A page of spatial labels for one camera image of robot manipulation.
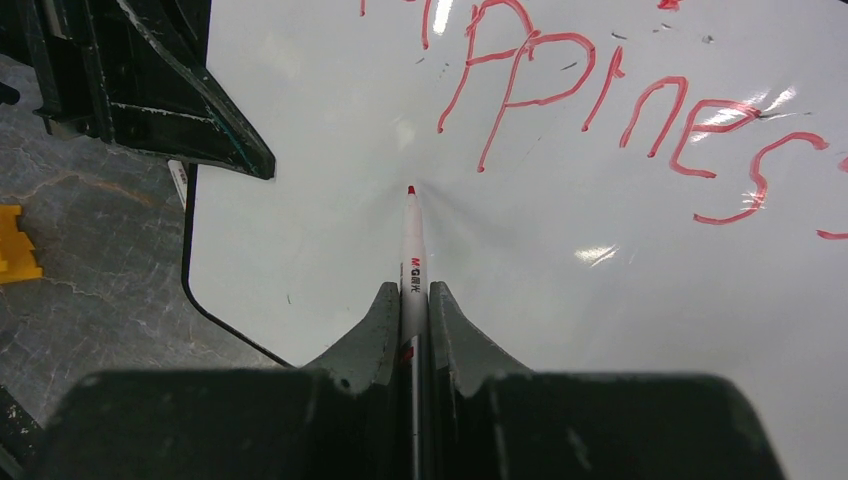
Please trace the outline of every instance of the red marker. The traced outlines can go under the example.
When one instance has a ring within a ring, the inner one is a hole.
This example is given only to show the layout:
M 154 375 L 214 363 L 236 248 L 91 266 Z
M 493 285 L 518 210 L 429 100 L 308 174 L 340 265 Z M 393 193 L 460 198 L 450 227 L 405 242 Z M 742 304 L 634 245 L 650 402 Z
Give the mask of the red marker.
M 415 187 L 406 195 L 400 266 L 401 344 L 427 328 L 427 258 L 424 223 Z

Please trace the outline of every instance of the white board surface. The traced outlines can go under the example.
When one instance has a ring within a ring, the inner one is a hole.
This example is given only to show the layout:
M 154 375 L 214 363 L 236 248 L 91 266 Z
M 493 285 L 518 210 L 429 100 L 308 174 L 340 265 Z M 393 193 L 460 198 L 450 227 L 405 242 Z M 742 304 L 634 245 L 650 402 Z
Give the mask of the white board surface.
M 278 163 L 199 168 L 194 297 L 308 362 L 396 281 L 414 183 L 430 279 L 517 359 L 726 376 L 791 478 L 842 478 L 848 5 L 657 3 L 214 1 L 208 66 Z

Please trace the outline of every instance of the black mechanical part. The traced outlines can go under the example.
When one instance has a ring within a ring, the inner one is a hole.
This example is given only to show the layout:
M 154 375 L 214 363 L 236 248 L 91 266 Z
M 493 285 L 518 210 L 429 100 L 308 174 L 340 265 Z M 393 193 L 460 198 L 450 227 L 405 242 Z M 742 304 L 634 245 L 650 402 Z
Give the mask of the black mechanical part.
M 0 480 L 20 478 L 40 436 L 41 427 L 0 385 Z
M 482 336 L 446 285 L 430 291 L 435 478 L 784 478 L 729 382 L 536 374 Z M 384 284 L 365 319 L 303 369 L 89 377 L 24 478 L 402 478 L 398 318 L 397 287 Z
M 50 134 L 274 176 L 205 67 L 210 0 L 0 0 L 0 13 L 0 53 L 35 68 Z

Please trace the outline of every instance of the marker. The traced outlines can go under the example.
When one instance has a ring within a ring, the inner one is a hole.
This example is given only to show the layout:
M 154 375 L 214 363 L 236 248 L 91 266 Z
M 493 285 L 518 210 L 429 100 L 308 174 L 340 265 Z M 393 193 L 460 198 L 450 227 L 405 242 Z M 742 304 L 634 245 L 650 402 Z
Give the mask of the marker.
M 427 331 L 427 257 L 424 251 L 424 222 L 415 187 L 406 195 L 403 247 L 400 264 L 401 345 Z
M 400 435 L 398 458 L 413 480 L 435 478 L 432 352 L 424 224 L 415 187 L 406 195 L 400 264 Z

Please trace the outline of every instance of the black bracket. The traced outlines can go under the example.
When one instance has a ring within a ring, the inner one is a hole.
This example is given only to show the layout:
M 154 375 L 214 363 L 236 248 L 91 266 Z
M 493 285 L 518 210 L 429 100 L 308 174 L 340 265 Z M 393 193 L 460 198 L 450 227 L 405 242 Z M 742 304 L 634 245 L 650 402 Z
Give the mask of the black bracket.
M 0 0 L 0 53 L 35 68 L 35 113 L 52 135 L 271 178 L 273 153 L 205 67 L 210 11 L 210 0 Z

